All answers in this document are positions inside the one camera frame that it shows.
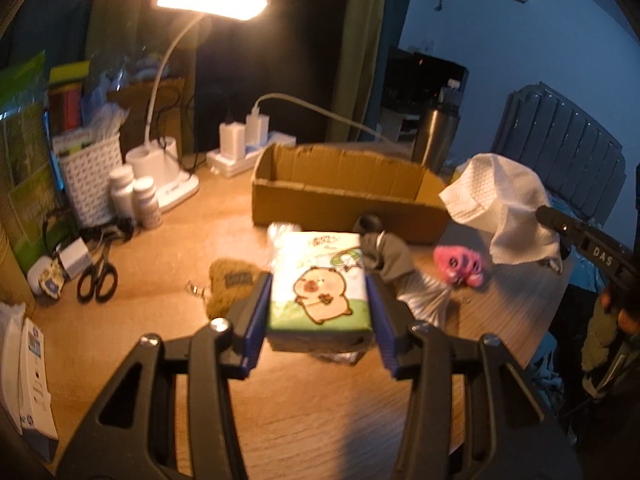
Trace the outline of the right hand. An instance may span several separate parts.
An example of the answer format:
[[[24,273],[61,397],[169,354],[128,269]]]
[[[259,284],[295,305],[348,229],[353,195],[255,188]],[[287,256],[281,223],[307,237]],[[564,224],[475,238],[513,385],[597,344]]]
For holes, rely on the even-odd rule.
[[[631,314],[626,309],[616,304],[611,292],[607,288],[600,295],[600,303],[606,312],[614,313],[616,315],[617,326],[622,332],[629,336],[638,335],[638,333],[640,333],[638,315]]]

